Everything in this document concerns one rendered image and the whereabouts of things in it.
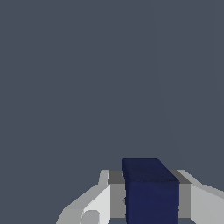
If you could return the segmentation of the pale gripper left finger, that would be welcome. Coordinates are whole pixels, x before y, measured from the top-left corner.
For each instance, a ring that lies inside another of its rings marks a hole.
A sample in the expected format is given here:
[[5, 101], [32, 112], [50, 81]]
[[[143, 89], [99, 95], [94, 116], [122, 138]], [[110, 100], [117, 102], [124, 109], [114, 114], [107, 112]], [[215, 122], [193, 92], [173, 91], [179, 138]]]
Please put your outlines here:
[[101, 170], [98, 184], [66, 206], [56, 224], [109, 224], [126, 216], [125, 197], [123, 171]]

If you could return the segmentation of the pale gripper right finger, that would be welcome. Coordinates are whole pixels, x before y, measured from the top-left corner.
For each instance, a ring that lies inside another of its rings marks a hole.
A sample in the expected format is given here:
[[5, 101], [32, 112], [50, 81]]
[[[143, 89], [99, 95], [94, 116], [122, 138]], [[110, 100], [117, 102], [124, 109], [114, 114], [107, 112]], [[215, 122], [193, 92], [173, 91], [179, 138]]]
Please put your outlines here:
[[178, 217], [195, 224], [224, 224], [224, 192], [201, 184], [185, 170], [171, 170], [179, 180]]

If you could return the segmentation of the dark blue block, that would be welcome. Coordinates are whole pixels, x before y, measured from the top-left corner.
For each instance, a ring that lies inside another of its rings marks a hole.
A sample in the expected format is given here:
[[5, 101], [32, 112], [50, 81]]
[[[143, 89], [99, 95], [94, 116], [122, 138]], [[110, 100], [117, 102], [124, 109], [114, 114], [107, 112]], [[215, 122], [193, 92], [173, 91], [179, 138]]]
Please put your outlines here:
[[124, 158], [127, 224], [179, 224], [179, 180], [157, 158]]

